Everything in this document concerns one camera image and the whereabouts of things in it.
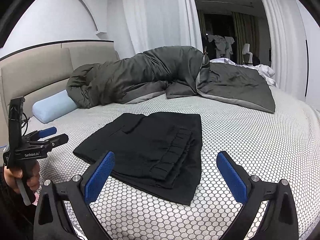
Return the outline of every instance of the cord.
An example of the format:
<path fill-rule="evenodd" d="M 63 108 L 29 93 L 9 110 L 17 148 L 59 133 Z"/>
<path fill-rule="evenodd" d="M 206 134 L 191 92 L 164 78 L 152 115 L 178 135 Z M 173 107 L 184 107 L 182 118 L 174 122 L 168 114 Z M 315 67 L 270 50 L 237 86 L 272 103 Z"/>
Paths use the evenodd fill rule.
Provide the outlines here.
<path fill-rule="evenodd" d="M 25 129 L 25 131 L 24 131 L 24 133 L 23 133 L 23 135 L 22 135 L 22 136 L 25 136 L 25 134 L 26 134 L 26 132 L 27 132 L 27 130 L 28 130 L 29 118 L 26 116 L 25 113 L 23 113 L 23 115 L 24 115 L 24 117 L 25 117 L 26 119 L 23 120 L 24 124 L 22 125 L 21 129 L 24 128 L 24 127 L 27 125 L 27 126 L 26 126 L 26 129 Z"/>

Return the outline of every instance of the blue gripper pad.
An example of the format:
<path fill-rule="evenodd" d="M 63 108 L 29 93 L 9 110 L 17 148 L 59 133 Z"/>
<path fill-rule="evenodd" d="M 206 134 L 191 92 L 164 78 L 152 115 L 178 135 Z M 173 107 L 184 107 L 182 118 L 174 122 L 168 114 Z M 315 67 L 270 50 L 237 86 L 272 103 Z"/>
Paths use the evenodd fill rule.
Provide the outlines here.
<path fill-rule="evenodd" d="M 95 202 L 115 165 L 115 154 L 109 152 L 92 174 L 84 188 L 84 202 Z"/>
<path fill-rule="evenodd" d="M 223 153 L 217 156 L 217 167 L 227 183 L 233 197 L 239 203 L 245 204 L 248 201 L 247 187 L 239 177 L 238 173 L 226 159 Z"/>
<path fill-rule="evenodd" d="M 44 130 L 40 130 L 39 131 L 39 138 L 44 138 L 44 137 L 53 135 L 56 132 L 57 132 L 57 128 L 55 128 L 55 127 L 50 127 L 50 128 L 44 129 Z"/>

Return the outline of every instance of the hanging clothes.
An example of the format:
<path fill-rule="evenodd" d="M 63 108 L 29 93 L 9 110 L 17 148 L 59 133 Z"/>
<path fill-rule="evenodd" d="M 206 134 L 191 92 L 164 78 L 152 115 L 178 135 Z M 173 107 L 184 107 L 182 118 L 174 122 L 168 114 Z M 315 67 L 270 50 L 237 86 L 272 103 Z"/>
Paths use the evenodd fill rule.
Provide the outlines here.
<path fill-rule="evenodd" d="M 226 50 L 226 58 L 230 58 L 230 55 L 233 55 L 232 44 L 235 43 L 235 40 L 232 37 L 224 37 L 226 39 L 226 43 L 228 45 L 228 49 Z"/>
<path fill-rule="evenodd" d="M 122 114 L 73 153 L 95 163 L 115 154 L 111 176 L 153 196 L 190 205 L 201 177 L 202 128 L 198 114 Z"/>
<path fill-rule="evenodd" d="M 226 55 L 226 50 L 228 49 L 228 45 L 226 43 L 226 39 L 219 35 L 208 35 L 209 42 L 214 41 L 217 48 L 217 58 L 224 57 Z"/>

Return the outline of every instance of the metal screw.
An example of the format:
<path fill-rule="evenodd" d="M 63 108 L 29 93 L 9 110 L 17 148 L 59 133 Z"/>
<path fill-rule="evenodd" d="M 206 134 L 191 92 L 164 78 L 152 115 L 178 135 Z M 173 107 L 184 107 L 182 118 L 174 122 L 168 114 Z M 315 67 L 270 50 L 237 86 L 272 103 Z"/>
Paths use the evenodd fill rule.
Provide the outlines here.
<path fill-rule="evenodd" d="M 77 182 L 81 179 L 81 176 L 80 175 L 76 175 L 76 176 L 73 176 L 72 180 Z"/>
<path fill-rule="evenodd" d="M 260 180 L 260 178 L 259 178 L 257 175 L 252 175 L 252 176 L 251 176 L 251 179 L 252 179 L 253 181 L 255 181 L 255 182 L 257 182 L 257 181 Z"/>
<path fill-rule="evenodd" d="M 281 183 L 285 186 L 289 184 L 289 182 L 286 179 L 281 179 Z"/>
<path fill-rule="evenodd" d="M 48 186 L 50 183 L 51 183 L 51 180 L 47 179 L 47 180 L 44 182 L 44 185 L 45 185 L 45 186 Z"/>

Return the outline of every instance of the striped curtain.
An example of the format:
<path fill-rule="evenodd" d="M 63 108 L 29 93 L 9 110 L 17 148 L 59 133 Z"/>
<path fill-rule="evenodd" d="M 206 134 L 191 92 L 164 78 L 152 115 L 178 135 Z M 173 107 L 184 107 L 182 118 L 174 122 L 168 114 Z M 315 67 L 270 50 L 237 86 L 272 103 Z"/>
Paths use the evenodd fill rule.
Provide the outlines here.
<path fill-rule="evenodd" d="M 255 16 L 232 12 L 237 40 L 237 64 L 243 64 L 242 48 L 245 43 L 250 44 L 250 52 L 259 57 L 259 25 Z"/>
<path fill-rule="evenodd" d="M 200 25 L 200 32 L 201 35 L 205 37 L 206 29 L 205 29 L 205 21 L 204 21 L 204 14 L 202 10 L 197 10 L 199 25 Z"/>

